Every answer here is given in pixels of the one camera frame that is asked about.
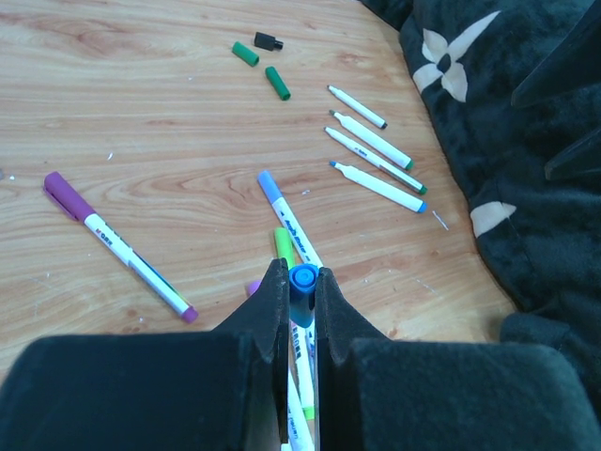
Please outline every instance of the flower center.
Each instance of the flower center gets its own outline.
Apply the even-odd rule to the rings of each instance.
[[[451,56],[446,54],[443,56],[439,63],[436,66],[436,69],[440,70],[442,73],[446,73],[446,71],[451,67]]]

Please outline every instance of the blue marker cap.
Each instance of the blue marker cap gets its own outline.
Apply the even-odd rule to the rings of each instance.
[[[290,270],[290,317],[300,327],[309,327],[313,322],[313,309],[319,268],[303,264]]]
[[[271,176],[270,171],[263,171],[259,174],[257,180],[259,180],[259,185],[263,188],[263,192],[270,204],[282,197],[282,193],[280,193],[280,189]]]

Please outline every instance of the white petal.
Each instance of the white petal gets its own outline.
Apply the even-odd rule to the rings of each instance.
[[[453,96],[456,101],[466,102],[468,96],[468,75],[461,63],[453,63],[449,70],[442,75],[442,87]]]
[[[470,25],[466,28],[466,31],[461,33],[453,42],[449,44],[448,53],[451,56],[451,61],[455,62],[461,56],[463,56],[472,43],[478,39],[478,37],[486,30],[495,17],[499,15],[500,11],[488,14],[483,19]]]
[[[492,230],[516,211],[516,207],[502,202],[488,202],[476,207],[470,213],[473,224],[473,234],[478,238],[480,235]]]
[[[415,71],[413,83],[422,94],[424,89],[436,82],[441,76],[442,72],[436,68],[436,64],[426,64]]]
[[[424,45],[422,46],[422,54],[425,59],[438,64],[443,56],[447,54],[449,43],[447,39],[439,35],[435,31],[424,29]]]

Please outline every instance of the dark green marker cap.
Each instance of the dark green marker cap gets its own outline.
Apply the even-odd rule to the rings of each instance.
[[[246,61],[251,67],[256,66],[259,62],[259,55],[239,42],[236,42],[232,47],[232,54]]]
[[[280,99],[283,101],[290,99],[290,91],[288,91],[288,88],[285,86],[280,74],[273,66],[269,66],[265,69],[265,75],[267,75],[268,80],[275,89],[275,92],[277,92],[278,96],[280,96]]]

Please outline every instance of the wood grain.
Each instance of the wood grain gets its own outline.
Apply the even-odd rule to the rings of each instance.
[[[255,31],[285,47],[257,50],[250,68],[230,49]],[[358,2],[7,0],[0,55],[0,378],[43,335],[218,324],[274,254],[264,169],[347,299],[388,336],[490,340],[513,310],[478,257],[396,32]],[[328,110],[350,114],[327,84],[388,120],[382,135],[414,158],[429,212],[328,165],[385,178],[323,132],[340,129]],[[196,306],[194,325],[43,195],[55,170]]]

